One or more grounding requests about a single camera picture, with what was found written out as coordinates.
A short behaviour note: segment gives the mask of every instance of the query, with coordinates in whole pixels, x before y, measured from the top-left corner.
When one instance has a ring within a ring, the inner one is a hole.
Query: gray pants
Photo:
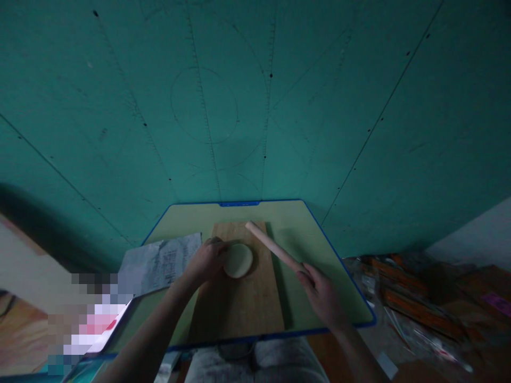
[[[328,382],[304,337],[257,342],[239,361],[225,361],[216,347],[193,356],[185,383],[190,382]]]

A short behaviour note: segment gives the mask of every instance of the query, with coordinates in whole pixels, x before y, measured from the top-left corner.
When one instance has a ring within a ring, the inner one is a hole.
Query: person
[[[185,272],[168,288],[159,305],[121,350],[98,382],[153,381],[176,324],[195,291],[222,269],[229,243],[207,239],[191,258]],[[389,381],[346,316],[328,277],[304,263],[310,275],[296,276],[318,317],[335,336],[355,381]],[[305,338],[257,342],[252,365],[224,361],[215,348],[193,356],[186,381],[307,381],[328,382]]]

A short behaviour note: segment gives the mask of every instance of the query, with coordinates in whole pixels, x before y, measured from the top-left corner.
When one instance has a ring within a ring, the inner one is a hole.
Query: drawn circle on wall
[[[170,90],[170,107],[177,124],[194,140],[220,144],[238,125],[238,103],[218,73],[191,67],[181,71]]]

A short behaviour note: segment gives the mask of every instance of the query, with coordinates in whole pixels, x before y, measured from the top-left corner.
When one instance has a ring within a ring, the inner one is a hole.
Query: pile of packages
[[[508,376],[499,358],[511,355],[511,273],[495,265],[417,266],[399,254],[358,260],[362,292],[372,307],[381,301],[378,320],[385,317],[405,348],[427,350],[470,376],[481,366]]]

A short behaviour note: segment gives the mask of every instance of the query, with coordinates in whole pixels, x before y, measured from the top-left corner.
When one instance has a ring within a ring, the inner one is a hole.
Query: blue table edge
[[[341,265],[344,267],[344,270],[346,271],[346,274],[348,275],[348,277],[350,277],[351,282],[353,283],[353,285],[357,289],[358,294],[360,294],[360,297],[362,298],[362,300],[366,304],[367,308],[369,309],[369,312],[371,313],[371,315],[373,317],[373,319],[371,321],[369,321],[369,322],[353,323],[353,326],[355,328],[366,328],[366,327],[372,327],[372,326],[376,325],[376,321],[377,320],[376,320],[376,315],[374,314],[373,309],[367,303],[367,300],[364,298],[364,295],[362,294],[362,292],[358,288],[357,284],[355,283],[355,281],[351,277],[350,272],[347,270],[346,266],[342,262],[342,259],[339,257],[337,251],[335,251],[334,247],[332,246],[332,243],[330,242],[330,240],[326,236],[325,232],[321,228],[321,225],[317,221],[316,217],[313,215],[313,213],[309,209],[309,206],[302,199],[297,198],[297,199],[272,199],[272,200],[268,200],[268,201],[198,202],[198,203],[177,203],[177,204],[171,204],[171,205],[167,206],[167,208],[165,209],[163,214],[160,216],[160,218],[158,219],[158,221],[156,222],[154,227],[151,229],[149,234],[147,234],[147,237],[145,237],[145,239],[142,241],[141,246],[145,245],[145,243],[148,240],[148,238],[151,236],[151,234],[153,234],[153,231],[156,228],[156,226],[158,226],[158,224],[160,223],[162,218],[165,216],[167,211],[172,206],[177,206],[177,205],[214,205],[214,204],[217,204],[217,205],[220,205],[221,207],[237,207],[237,206],[257,206],[261,202],[291,202],[291,201],[301,201],[306,206],[306,208],[309,211],[311,217],[314,218],[314,222],[316,223],[316,225],[318,225],[319,230],[321,230],[321,232],[323,233],[323,236],[328,241],[328,244],[330,245],[330,247],[334,251],[335,255],[337,256],[337,259],[339,260],[339,262],[341,262]],[[310,329],[310,330],[302,330],[302,331],[276,332],[276,333],[273,333],[273,334],[264,334],[264,335],[260,335],[260,336],[223,339],[223,340],[216,341],[216,342],[205,342],[205,343],[195,343],[195,344],[186,344],[186,345],[175,345],[175,346],[168,347],[166,352],[170,352],[170,351],[182,351],[182,350],[193,349],[193,348],[213,346],[213,345],[217,345],[217,344],[249,343],[249,342],[256,342],[256,341],[259,341],[259,340],[284,339],[284,338],[291,338],[291,337],[296,337],[296,336],[324,334],[326,332],[329,332],[329,329],[326,328],[326,327]],[[115,357],[116,355],[117,354],[103,354],[101,357],[103,357],[105,359],[109,359],[109,357]]]

